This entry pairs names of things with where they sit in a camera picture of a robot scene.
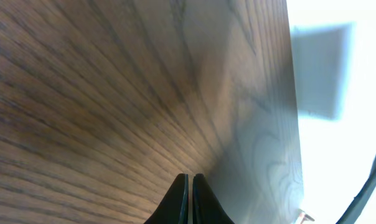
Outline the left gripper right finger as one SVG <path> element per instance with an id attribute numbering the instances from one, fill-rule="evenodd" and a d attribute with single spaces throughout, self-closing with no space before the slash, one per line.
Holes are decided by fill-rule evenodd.
<path id="1" fill-rule="evenodd" d="M 203 174 L 193 178 L 192 217 L 193 224 L 233 224 Z"/>

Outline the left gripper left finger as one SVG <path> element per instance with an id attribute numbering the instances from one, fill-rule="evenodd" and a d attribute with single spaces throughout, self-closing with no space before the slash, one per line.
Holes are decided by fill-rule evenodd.
<path id="1" fill-rule="evenodd" d="M 189 213 L 189 177 L 178 174 L 157 209 L 144 224 L 187 224 Z"/>

